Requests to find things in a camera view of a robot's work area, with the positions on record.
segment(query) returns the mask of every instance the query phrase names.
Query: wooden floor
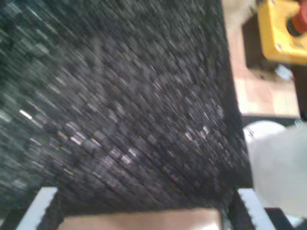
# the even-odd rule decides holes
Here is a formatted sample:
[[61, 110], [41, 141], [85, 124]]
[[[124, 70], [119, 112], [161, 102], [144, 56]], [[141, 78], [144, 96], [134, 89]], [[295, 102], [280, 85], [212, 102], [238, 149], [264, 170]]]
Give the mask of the wooden floor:
[[227, 32], [241, 113], [299, 117], [294, 82], [284, 81], [272, 73], [249, 70], [245, 64], [241, 29]]
[[216, 210], [97, 215], [66, 218], [59, 230], [220, 230]]

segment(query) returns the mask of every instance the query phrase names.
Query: black mesh surface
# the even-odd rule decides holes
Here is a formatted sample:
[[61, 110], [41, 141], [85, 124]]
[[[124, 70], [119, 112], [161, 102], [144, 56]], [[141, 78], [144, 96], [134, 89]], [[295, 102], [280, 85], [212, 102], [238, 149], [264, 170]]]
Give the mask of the black mesh surface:
[[0, 6], [0, 213], [43, 185], [67, 214], [224, 208], [251, 185], [219, 0]]

